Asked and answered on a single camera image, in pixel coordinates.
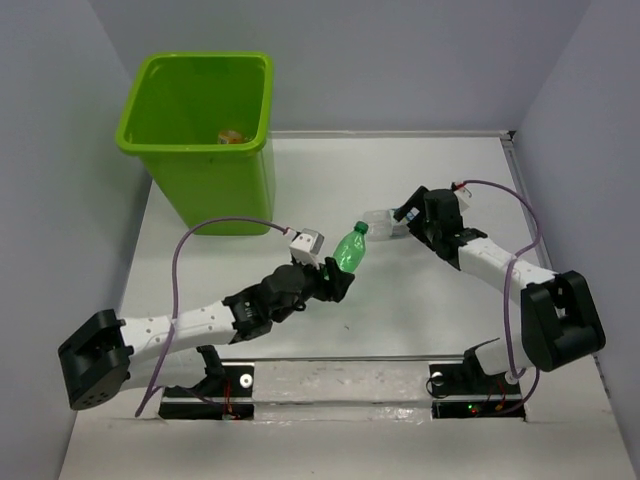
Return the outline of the green plastic bottle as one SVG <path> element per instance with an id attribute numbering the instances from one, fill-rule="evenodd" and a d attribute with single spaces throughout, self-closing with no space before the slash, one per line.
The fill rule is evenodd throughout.
<path id="1" fill-rule="evenodd" d="M 353 274 L 366 254 L 366 234 L 369 225 L 364 221 L 357 221 L 347 235 L 337 244 L 332 258 L 338 268 L 345 273 Z"/>

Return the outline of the clear bottle green blue label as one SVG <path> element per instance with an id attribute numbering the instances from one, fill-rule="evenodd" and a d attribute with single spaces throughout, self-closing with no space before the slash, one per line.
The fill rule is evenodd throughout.
<path id="1" fill-rule="evenodd" d="M 405 238 L 410 235 L 408 223 L 415 217 L 416 210 L 411 210 L 403 219 L 394 218 L 394 209 L 370 210 L 362 215 L 368 224 L 365 237 L 368 242 L 386 241 Z"/>

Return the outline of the small orange bottle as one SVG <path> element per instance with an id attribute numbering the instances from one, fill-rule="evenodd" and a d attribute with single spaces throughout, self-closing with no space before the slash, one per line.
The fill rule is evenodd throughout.
<path id="1" fill-rule="evenodd" d="M 218 133 L 217 143 L 219 145 L 233 145 L 233 144 L 243 144 L 245 142 L 245 137 L 240 132 L 235 130 L 221 130 Z"/>

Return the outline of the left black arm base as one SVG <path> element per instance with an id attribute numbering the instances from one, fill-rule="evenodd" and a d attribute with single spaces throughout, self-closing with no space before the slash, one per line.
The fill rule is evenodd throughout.
<path id="1" fill-rule="evenodd" d="M 158 415 L 165 420 L 240 421 L 254 418 L 255 365 L 223 362 L 214 346 L 196 349 L 204 378 L 192 387 L 165 388 Z"/>

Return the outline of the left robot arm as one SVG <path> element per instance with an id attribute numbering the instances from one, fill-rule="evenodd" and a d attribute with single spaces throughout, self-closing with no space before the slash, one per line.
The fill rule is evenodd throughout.
<path id="1" fill-rule="evenodd" d="M 281 265 L 234 295 L 176 315 L 120 318 L 112 309 L 99 311 L 58 348 L 69 406 L 82 411 L 123 390 L 153 389 L 170 355 L 257 339 L 305 311 L 311 299 L 341 302 L 354 280 L 328 257 L 318 267 Z"/>

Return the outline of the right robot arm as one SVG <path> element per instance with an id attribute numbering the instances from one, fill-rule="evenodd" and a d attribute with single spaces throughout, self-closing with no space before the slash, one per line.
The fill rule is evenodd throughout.
<path id="1" fill-rule="evenodd" d="M 482 392 L 499 374 L 518 380 L 530 368 L 551 372 L 602 350 L 606 335 L 585 277 L 533 265 L 465 226 L 458 194 L 465 186 L 421 186 L 393 213 L 441 260 L 503 295 L 504 333 L 465 351 L 462 384 Z"/>

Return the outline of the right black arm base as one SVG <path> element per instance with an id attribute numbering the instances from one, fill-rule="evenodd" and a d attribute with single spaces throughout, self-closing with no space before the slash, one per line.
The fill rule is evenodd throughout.
<path id="1" fill-rule="evenodd" d="M 508 384 L 503 373 L 487 375 L 476 358 L 479 347 L 467 349 L 461 361 L 429 365 L 425 390 L 432 399 L 432 418 L 525 420 L 521 387 Z"/>

